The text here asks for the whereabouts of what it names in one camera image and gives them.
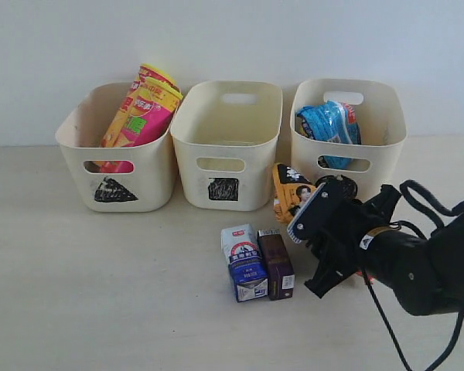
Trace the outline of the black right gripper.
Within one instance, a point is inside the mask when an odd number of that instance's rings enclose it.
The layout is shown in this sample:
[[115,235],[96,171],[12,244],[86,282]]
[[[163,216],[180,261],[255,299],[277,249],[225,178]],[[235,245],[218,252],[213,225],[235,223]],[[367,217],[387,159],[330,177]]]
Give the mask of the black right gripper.
[[326,224],[309,240],[307,247],[318,260],[318,267],[304,285],[318,298],[363,269],[390,271],[398,260],[395,238],[399,231],[391,226],[401,194],[392,185],[365,202],[347,199]]

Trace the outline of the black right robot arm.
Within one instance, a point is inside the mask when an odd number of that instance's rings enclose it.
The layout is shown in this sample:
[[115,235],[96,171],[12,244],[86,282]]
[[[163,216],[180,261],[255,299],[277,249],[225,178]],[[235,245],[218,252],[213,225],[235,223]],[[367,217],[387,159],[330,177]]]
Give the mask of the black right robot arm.
[[[429,237],[392,223],[401,197],[435,222]],[[410,315],[427,316],[464,307],[464,201],[445,208],[414,181],[383,185],[362,203],[325,183],[300,214],[297,235],[309,242],[319,265],[305,286],[322,298],[356,272],[389,287]]]

